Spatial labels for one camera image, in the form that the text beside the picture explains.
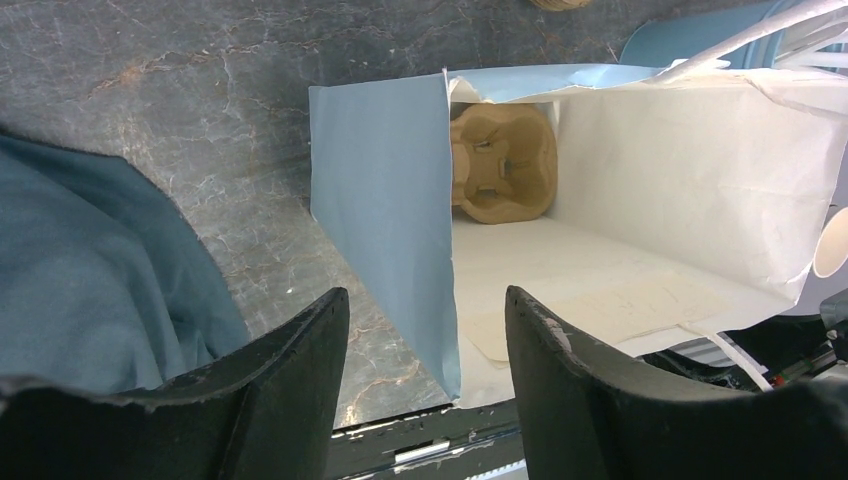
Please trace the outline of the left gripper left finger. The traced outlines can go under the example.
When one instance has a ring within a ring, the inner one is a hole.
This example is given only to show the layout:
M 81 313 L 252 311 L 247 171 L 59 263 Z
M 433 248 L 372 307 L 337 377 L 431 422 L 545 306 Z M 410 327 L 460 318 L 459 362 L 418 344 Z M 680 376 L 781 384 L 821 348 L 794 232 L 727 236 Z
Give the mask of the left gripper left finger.
M 154 390 L 98 395 L 1 381 L 5 479 L 319 479 L 349 296 L 328 290 L 275 330 Z

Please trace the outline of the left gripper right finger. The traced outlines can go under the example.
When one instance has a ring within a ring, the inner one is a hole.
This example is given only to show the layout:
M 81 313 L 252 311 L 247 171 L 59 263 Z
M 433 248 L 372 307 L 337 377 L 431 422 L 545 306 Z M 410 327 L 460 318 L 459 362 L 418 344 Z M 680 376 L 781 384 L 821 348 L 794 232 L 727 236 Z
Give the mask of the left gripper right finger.
M 565 322 L 524 289 L 505 324 L 533 479 L 843 479 L 847 385 L 752 393 L 663 371 Z

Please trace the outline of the light blue paper bag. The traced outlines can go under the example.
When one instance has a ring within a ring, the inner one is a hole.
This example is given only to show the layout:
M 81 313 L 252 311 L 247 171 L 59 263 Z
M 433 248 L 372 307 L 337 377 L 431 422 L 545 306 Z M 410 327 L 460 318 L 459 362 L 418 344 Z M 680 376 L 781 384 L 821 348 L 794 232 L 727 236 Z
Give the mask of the light blue paper bag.
M 421 364 L 464 408 L 512 397 L 505 292 L 524 288 L 626 354 L 793 308 L 847 144 L 847 80 L 822 71 L 465 70 L 309 91 L 311 212 Z M 557 143 L 539 218 L 451 204 L 450 122 L 532 104 Z

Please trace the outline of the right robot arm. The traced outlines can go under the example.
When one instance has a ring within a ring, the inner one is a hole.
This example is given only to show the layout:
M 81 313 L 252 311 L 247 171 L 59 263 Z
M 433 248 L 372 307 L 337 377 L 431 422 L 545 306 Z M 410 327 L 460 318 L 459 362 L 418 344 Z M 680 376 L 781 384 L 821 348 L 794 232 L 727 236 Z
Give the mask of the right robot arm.
M 752 360 L 770 387 L 799 380 L 847 377 L 847 292 L 825 299 L 815 315 L 772 317 L 728 333 L 729 344 Z M 713 366 L 672 349 L 642 360 L 661 370 L 734 390 L 758 391 L 751 375 L 737 365 Z

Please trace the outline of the blue cloth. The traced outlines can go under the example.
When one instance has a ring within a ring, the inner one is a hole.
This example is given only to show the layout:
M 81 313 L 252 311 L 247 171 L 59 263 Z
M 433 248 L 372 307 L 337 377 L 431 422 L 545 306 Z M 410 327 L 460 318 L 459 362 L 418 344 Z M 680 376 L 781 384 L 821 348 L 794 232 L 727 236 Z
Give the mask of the blue cloth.
M 111 394 L 245 346 L 221 271 L 118 157 L 1 140 L 1 372 Z

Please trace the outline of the stack of green paper cups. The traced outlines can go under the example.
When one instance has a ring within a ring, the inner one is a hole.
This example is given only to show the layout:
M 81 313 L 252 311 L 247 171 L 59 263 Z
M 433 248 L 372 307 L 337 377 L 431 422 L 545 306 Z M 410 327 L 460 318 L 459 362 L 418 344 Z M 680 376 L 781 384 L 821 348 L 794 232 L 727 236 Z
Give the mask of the stack of green paper cups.
M 812 270 L 829 278 L 847 262 L 847 208 L 831 205 L 814 252 Z

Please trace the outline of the blue straw holder cup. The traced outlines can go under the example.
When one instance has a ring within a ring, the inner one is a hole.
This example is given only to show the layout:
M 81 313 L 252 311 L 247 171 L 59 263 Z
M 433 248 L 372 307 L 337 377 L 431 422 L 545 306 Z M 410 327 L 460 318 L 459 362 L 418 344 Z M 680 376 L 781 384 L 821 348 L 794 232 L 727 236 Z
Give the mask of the blue straw holder cup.
M 626 42 L 619 62 L 643 67 L 667 67 L 691 58 L 729 37 L 795 6 L 794 1 L 766 1 L 709 13 L 646 23 Z M 722 58 L 733 69 L 770 68 L 784 33 L 778 31 L 747 43 Z

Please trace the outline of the brown cardboard cup carrier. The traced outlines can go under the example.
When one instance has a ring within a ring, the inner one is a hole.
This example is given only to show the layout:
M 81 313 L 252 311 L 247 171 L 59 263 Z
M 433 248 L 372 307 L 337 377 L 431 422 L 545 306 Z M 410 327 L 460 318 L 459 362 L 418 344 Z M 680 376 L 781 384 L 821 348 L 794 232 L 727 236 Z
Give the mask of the brown cardboard cup carrier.
M 549 12 L 563 12 L 587 6 L 592 0 L 530 0 L 538 8 Z

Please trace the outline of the white wrapped straws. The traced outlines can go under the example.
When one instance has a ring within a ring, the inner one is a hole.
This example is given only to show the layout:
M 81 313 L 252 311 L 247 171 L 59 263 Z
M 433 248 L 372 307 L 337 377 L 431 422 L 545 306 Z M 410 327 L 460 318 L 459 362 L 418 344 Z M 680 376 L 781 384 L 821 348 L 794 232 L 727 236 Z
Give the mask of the white wrapped straws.
M 780 13 L 750 26 L 749 28 L 733 35 L 726 40 L 710 47 L 683 62 L 669 67 L 656 76 L 647 80 L 647 84 L 667 84 L 692 74 L 714 60 L 732 51 L 769 36 L 780 30 L 789 28 L 812 18 L 835 12 L 847 6 L 847 0 L 813 0 L 804 1 L 799 5 L 790 7 Z

